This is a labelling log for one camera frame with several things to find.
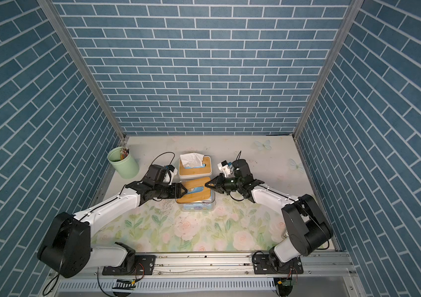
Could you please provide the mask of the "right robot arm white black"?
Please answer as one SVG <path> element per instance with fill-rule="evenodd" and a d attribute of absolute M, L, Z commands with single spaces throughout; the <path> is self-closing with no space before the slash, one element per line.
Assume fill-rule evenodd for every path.
<path fill-rule="evenodd" d="M 291 196 L 272 189 L 253 176 L 244 159 L 222 162 L 219 170 L 205 187 L 228 196 L 237 192 L 243 200 L 282 214 L 288 237 L 272 247 L 267 257 L 267 264 L 276 273 L 289 270 L 291 261 L 310 255 L 333 237 L 333 228 L 313 196 Z"/>

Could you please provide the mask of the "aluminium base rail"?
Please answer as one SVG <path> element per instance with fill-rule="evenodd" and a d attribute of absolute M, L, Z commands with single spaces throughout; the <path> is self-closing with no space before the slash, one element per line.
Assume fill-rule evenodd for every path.
<path fill-rule="evenodd" d="M 154 277 L 352 277 L 355 267 L 346 252 L 316 251 L 307 257 L 292 259 L 280 268 L 272 266 L 267 252 L 177 252 L 136 253 L 124 264 L 91 260 L 81 264 L 72 260 L 56 270 L 64 278 L 94 272 L 111 276 Z"/>

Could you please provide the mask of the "green circuit board right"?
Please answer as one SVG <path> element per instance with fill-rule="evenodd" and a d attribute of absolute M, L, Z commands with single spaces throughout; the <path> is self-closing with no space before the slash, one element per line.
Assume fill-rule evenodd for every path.
<path fill-rule="evenodd" d="M 277 284 L 278 287 L 292 288 L 294 286 L 295 282 L 291 278 L 288 278 L 288 279 L 280 278 L 276 281 L 276 284 Z"/>

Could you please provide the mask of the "pens in cup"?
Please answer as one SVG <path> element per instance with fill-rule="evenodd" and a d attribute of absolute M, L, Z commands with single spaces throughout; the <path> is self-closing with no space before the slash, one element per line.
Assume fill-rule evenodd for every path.
<path fill-rule="evenodd" d="M 120 160 L 124 160 L 128 155 L 129 155 L 130 151 L 128 148 L 126 147 L 121 147 L 120 148 Z"/>

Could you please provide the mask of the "dark bamboo lid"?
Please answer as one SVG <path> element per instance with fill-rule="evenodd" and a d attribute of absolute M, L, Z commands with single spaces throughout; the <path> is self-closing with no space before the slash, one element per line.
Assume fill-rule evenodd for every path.
<path fill-rule="evenodd" d="M 177 199 L 178 204 L 191 204 L 196 202 L 207 202 L 211 200 L 212 191 L 205 187 L 205 184 L 210 182 L 209 177 L 182 181 L 182 185 L 188 192 L 182 197 Z"/>

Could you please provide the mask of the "clear plastic tissue box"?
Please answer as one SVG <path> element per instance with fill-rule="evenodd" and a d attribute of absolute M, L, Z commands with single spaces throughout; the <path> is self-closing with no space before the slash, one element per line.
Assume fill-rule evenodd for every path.
<path fill-rule="evenodd" d="M 191 202 L 185 204 L 178 204 L 180 209 L 184 212 L 207 212 L 212 211 L 215 208 L 215 195 L 212 192 L 209 199 Z"/>

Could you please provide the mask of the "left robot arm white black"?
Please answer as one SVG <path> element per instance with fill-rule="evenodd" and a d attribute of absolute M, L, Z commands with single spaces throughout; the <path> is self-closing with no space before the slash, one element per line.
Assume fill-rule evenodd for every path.
<path fill-rule="evenodd" d="M 100 267 L 113 275 L 135 272 L 133 248 L 121 242 L 109 247 L 94 246 L 92 238 L 106 224 L 149 200 L 182 198 L 188 190 L 181 183 L 173 182 L 177 174 L 173 165 L 152 164 L 141 180 L 124 185 L 113 197 L 75 214 L 58 214 L 38 249 L 38 260 L 64 278 Z"/>

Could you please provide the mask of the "green pen cup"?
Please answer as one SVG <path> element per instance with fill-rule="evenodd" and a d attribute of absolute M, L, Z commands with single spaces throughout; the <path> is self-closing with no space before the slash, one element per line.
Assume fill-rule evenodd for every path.
<path fill-rule="evenodd" d="M 120 160 L 120 148 L 112 149 L 107 155 L 107 160 L 122 178 L 134 178 L 139 173 L 139 165 L 131 156 L 131 153 L 124 160 Z"/>

